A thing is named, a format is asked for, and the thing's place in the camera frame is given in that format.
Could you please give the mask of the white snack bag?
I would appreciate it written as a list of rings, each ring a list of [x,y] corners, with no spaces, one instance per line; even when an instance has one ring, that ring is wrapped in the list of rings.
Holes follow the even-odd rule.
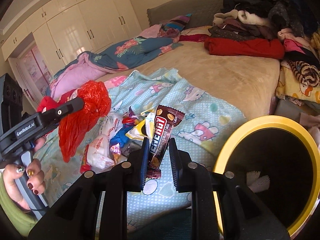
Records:
[[[110,155],[110,141],[122,128],[123,117],[114,112],[106,116],[100,126],[98,136],[89,144],[87,162],[96,170],[105,170],[115,165]]]

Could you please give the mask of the striped colourful cloth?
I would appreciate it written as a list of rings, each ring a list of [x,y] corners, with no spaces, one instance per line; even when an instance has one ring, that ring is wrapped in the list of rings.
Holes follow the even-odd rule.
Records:
[[[182,31],[189,23],[192,14],[180,15],[172,18],[168,22],[162,23],[162,29],[167,31],[169,29],[177,29]]]

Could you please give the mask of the yellow rimmed black trash bin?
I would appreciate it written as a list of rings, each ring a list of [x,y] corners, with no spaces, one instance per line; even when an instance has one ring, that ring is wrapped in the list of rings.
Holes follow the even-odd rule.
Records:
[[[231,171],[243,183],[248,172],[268,176],[260,200],[295,238],[311,217],[319,195],[319,151],[299,123],[278,115],[240,126],[224,144],[213,171]]]

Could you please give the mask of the light blue cartoon blanket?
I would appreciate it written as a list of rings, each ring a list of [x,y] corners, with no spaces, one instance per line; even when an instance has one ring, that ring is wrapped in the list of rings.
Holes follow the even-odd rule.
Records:
[[[178,149],[206,168],[212,168],[221,148],[230,135],[245,123],[243,113],[225,100],[215,98],[179,76],[176,69],[160,69],[150,75],[132,72],[118,87],[108,91],[112,112],[119,115],[132,110],[136,114],[158,105],[169,106],[184,113],[182,122],[172,130]],[[59,147],[59,135],[52,131],[37,153],[44,171],[45,197],[54,204],[80,177],[85,147],[99,134],[103,120],[86,133],[76,155],[65,163]],[[172,179],[170,157],[166,154],[160,166],[159,179],[147,179],[140,193],[127,195],[127,228],[138,230],[152,220],[171,211],[188,207],[191,194],[176,192]]]

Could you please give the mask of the red plastic bag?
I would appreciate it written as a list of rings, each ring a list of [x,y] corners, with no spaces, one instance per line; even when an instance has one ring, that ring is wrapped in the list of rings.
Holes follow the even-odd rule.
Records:
[[[101,81],[91,80],[83,84],[77,90],[77,98],[84,101],[83,108],[63,118],[58,129],[59,146],[66,163],[74,157],[86,133],[111,110],[111,99]]]

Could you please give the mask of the green left sleeve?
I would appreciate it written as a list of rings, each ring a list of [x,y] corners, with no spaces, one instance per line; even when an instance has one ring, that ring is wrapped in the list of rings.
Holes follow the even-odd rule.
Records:
[[[23,236],[28,237],[32,228],[36,225],[37,219],[29,213],[22,211],[14,201],[9,197],[1,173],[1,189],[0,189],[1,207],[14,228]]]

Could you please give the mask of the yellow white wrapper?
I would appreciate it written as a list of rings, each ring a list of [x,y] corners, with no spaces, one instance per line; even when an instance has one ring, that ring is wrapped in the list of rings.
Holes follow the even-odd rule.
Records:
[[[150,112],[143,121],[129,130],[125,135],[131,140],[143,141],[148,138],[151,142],[155,132],[155,113]]]

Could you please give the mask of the white paper in bin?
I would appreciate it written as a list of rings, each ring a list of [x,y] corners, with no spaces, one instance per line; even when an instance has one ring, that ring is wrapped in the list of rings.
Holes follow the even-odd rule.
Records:
[[[246,174],[246,184],[254,192],[259,193],[269,189],[269,176],[260,176],[260,171],[251,171]]]

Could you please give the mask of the grey headboard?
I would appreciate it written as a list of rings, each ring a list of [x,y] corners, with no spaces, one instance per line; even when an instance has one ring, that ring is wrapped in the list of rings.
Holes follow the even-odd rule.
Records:
[[[187,29],[212,25],[214,15],[223,8],[223,0],[172,0],[146,11],[149,26],[176,16],[191,14]]]

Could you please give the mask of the yellow cartoon blanket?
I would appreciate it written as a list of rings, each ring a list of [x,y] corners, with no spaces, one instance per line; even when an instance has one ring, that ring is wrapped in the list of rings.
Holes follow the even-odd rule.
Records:
[[[290,96],[299,100],[319,103],[319,86],[314,88],[299,83],[289,64],[284,60],[280,63],[276,96],[280,99],[285,99],[285,96]]]

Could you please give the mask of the red garment on bed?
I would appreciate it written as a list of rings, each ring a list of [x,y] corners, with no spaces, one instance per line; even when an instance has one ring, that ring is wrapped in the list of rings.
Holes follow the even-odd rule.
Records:
[[[209,37],[204,34],[181,35],[182,42],[204,43],[210,55],[216,56],[253,56],[281,60],[285,55],[284,46],[278,39],[255,38],[236,41],[229,38]]]

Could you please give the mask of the blue wrapper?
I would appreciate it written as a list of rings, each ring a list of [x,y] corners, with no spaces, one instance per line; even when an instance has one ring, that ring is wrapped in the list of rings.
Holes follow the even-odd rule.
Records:
[[[116,135],[110,140],[110,146],[119,144],[120,148],[123,148],[129,141],[129,137],[126,136],[126,133],[130,131],[132,126],[122,127]]]

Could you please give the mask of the brown energy bar wrapper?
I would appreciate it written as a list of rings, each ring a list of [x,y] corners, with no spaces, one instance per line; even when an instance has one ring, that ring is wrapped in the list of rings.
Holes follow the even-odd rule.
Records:
[[[147,178],[161,178],[160,165],[167,150],[172,130],[181,123],[184,116],[182,111],[158,105],[155,115],[155,130],[148,156]]]

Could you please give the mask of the white wardrobe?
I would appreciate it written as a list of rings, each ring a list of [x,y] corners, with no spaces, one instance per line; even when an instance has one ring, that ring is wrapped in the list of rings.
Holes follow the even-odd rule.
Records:
[[[35,41],[55,74],[83,51],[97,53],[141,30],[130,0],[50,0],[12,32],[2,54],[17,57]]]

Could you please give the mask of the beige bed cover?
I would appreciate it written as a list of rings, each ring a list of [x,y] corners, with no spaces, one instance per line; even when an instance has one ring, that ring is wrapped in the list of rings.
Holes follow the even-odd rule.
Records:
[[[210,55],[202,43],[183,42],[136,70],[150,75],[160,68],[177,69],[193,86],[233,104],[247,119],[254,119],[270,112],[280,62],[264,57]]]

